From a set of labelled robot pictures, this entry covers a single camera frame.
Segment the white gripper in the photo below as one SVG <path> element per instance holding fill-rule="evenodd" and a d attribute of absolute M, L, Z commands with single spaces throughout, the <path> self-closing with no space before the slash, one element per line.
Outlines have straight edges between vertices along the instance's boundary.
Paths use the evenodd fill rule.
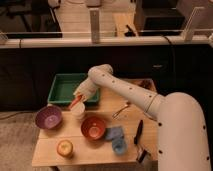
<path fill-rule="evenodd" d="M 98 86 L 90 79 L 85 79 L 74 91 L 75 97 L 80 96 L 83 102 L 93 97 L 98 90 Z"/>

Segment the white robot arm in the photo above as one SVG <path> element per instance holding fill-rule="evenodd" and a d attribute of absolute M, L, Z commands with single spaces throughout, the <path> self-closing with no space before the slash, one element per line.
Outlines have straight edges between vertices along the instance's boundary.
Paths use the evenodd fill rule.
<path fill-rule="evenodd" d="M 191 95 L 166 96 L 113 76 L 109 64 L 89 69 L 88 77 L 76 88 L 83 101 L 106 87 L 121 95 L 158 123 L 158 171 L 213 171 L 203 110 Z"/>

